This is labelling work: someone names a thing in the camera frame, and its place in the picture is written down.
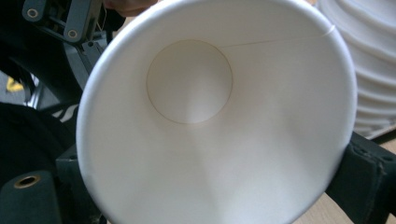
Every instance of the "stacked paper cups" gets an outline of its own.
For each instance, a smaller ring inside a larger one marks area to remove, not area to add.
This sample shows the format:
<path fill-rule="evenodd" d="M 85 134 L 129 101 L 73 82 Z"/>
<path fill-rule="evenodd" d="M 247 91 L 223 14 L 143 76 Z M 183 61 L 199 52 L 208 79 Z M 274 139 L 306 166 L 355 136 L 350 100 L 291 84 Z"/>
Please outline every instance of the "stacked paper cups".
<path fill-rule="evenodd" d="M 396 1 L 320 0 L 344 37 L 358 80 L 355 132 L 373 138 L 396 123 Z"/>

